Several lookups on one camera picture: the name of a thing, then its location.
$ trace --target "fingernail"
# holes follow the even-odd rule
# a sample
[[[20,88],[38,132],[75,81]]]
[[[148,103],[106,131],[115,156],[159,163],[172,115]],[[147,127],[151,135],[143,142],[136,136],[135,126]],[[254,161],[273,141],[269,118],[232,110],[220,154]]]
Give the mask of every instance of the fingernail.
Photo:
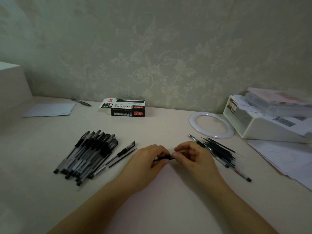
[[[180,153],[178,153],[178,152],[174,152],[172,154],[172,157],[174,157],[175,159],[177,159],[179,156],[180,156]]]

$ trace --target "desk surface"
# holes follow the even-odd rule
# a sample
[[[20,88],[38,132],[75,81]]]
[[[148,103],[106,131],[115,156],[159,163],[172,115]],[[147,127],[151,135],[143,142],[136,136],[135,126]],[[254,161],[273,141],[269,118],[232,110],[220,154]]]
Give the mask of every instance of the desk surface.
[[[130,142],[138,148],[163,145],[169,151],[200,138],[188,123],[190,111],[146,108],[145,118],[112,117],[77,104],[70,116],[22,118],[35,103],[66,103],[68,99],[34,97],[0,115],[0,232],[44,233],[111,181],[128,158],[77,187],[52,171],[86,131],[116,134],[116,152]],[[223,123],[199,118],[204,129],[222,133]],[[221,143],[238,152],[247,183],[216,163],[230,187],[280,233],[311,233],[312,192],[278,174],[238,134]],[[221,211],[194,183],[187,171],[171,161],[145,190],[131,197],[111,221],[107,233],[231,233]]]

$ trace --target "barcode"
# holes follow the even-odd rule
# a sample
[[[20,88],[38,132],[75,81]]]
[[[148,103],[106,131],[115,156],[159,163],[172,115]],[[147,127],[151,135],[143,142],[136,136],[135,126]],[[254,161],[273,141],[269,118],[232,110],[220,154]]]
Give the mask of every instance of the barcode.
[[[298,119],[300,121],[304,121],[306,119],[306,117],[294,117],[294,118],[296,118],[296,119]]]
[[[293,122],[286,120],[284,118],[281,118],[281,117],[275,117],[275,118],[273,118],[273,120],[277,121],[279,123],[282,123],[283,125],[288,126],[288,127],[292,127],[292,126],[296,125],[296,123],[293,123]]]

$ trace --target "hand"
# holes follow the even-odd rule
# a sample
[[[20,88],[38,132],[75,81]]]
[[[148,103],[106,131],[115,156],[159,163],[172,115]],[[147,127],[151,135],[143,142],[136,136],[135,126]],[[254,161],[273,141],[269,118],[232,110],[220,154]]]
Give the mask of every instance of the hand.
[[[181,143],[174,150],[176,152],[172,156],[186,167],[200,184],[211,189],[225,182],[208,150],[193,141]]]
[[[170,155],[164,146],[150,145],[139,149],[129,160],[115,181],[130,195],[147,187],[157,177],[160,170],[169,163],[168,159],[153,162],[155,157]]]

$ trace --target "floral wallpaper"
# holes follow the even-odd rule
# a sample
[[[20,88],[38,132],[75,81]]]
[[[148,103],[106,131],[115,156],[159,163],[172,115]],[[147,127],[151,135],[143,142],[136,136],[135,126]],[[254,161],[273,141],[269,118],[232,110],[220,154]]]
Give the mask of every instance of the floral wallpaper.
[[[0,0],[0,61],[34,95],[222,112],[312,86],[312,0]]]

